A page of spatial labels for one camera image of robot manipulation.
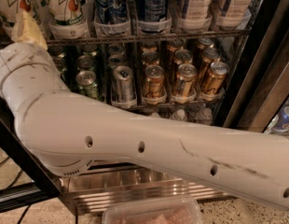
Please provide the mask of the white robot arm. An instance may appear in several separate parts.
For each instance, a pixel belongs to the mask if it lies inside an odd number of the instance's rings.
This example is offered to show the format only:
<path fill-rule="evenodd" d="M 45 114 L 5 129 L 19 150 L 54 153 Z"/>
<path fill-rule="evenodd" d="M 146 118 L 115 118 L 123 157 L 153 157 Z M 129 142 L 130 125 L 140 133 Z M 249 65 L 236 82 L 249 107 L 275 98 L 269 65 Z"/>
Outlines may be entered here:
<path fill-rule="evenodd" d="M 0 50 L 0 97 L 21 143 L 53 174 L 126 161 L 289 211 L 289 137 L 136 115 L 76 94 L 25 10 L 12 40 Z"/>

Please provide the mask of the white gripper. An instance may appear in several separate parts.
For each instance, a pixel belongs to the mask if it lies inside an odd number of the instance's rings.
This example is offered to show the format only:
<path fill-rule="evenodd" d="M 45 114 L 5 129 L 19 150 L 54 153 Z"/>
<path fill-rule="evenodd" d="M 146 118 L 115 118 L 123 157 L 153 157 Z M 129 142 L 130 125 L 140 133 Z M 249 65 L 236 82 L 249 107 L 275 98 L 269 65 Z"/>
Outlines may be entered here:
<path fill-rule="evenodd" d="M 25 65 L 44 65 L 55 68 L 46 49 L 48 45 L 34 18 L 24 9 L 16 15 L 11 30 L 13 43 L 0 49 L 0 78 Z"/>

